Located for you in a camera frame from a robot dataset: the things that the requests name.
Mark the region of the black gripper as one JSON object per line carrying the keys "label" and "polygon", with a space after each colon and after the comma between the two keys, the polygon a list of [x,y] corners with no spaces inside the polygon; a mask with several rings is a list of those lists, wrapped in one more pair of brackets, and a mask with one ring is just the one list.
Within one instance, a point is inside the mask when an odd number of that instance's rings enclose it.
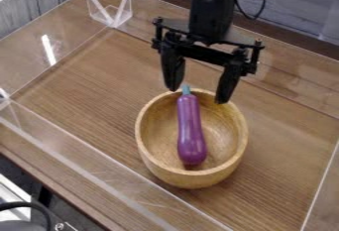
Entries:
{"label": "black gripper", "polygon": [[160,54],[166,87],[176,91],[186,71],[186,58],[222,66],[215,101],[230,101],[242,75],[255,74],[258,57],[265,48],[262,41],[247,39],[234,31],[235,8],[249,19],[257,19],[263,11],[251,17],[239,0],[191,0],[190,18],[154,19],[155,37],[152,48]]}

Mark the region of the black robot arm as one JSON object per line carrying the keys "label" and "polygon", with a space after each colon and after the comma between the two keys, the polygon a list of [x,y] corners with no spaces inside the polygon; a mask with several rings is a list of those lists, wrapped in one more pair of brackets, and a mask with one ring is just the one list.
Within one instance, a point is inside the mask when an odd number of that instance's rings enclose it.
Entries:
{"label": "black robot arm", "polygon": [[215,102],[230,101],[241,78],[257,73],[262,40],[235,32],[234,14],[239,0],[191,0],[190,19],[154,19],[152,48],[160,54],[166,87],[179,89],[186,73],[186,59],[218,65],[225,69]]}

